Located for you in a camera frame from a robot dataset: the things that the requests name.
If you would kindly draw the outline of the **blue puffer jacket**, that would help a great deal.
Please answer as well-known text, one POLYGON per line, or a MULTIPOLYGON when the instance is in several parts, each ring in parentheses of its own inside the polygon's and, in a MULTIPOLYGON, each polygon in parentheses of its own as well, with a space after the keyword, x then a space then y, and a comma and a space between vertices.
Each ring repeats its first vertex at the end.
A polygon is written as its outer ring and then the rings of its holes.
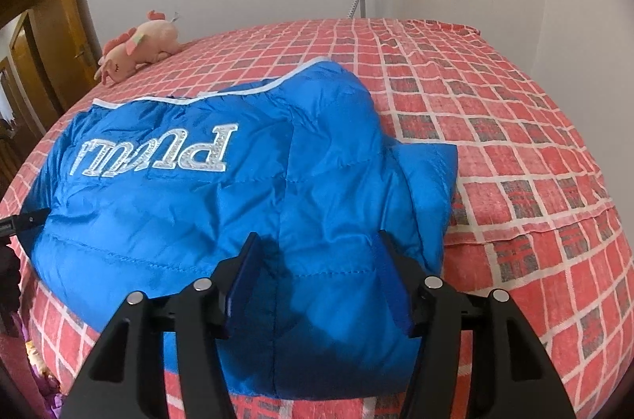
POLYGON ((19 240, 99 331, 128 293, 179 292, 256 233, 254 292, 218 348, 229 389, 397 393, 418 348, 391 316, 371 243, 386 231, 438 273, 457 175, 455 146, 389 137, 359 78, 316 58, 202 97, 95 101, 47 155, 23 209, 48 217, 19 240))

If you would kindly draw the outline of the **wooden door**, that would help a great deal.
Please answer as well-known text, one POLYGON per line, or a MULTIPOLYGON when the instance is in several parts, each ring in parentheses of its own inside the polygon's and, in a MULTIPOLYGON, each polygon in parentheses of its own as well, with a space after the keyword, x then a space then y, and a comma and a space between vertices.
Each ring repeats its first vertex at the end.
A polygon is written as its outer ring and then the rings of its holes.
POLYGON ((1 24, 12 19, 9 58, 38 134, 95 87, 97 62, 77 0, 1 0, 1 24))

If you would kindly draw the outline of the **red plaid bed sheet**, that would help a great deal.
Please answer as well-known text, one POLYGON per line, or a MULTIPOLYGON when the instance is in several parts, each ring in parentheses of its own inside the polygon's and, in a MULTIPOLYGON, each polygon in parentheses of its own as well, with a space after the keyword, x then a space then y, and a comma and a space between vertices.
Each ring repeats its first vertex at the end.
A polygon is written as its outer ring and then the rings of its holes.
POLYGON ((581 418, 633 386, 633 254, 603 174, 573 124, 476 29, 408 19, 324 19, 187 45, 94 96, 193 97, 326 56, 367 86, 387 134, 457 146, 444 274, 506 289, 539 333, 581 418))

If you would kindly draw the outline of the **pink plush unicorn toy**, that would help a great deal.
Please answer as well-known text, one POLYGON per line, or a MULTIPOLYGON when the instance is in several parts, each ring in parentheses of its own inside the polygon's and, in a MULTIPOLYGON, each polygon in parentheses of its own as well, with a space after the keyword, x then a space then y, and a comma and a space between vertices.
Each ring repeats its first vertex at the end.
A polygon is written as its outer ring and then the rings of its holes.
POLYGON ((120 83, 145 66, 159 63, 179 51, 176 21, 155 10, 146 13, 146 21, 131 27, 103 45, 94 79, 105 84, 108 80, 120 83))

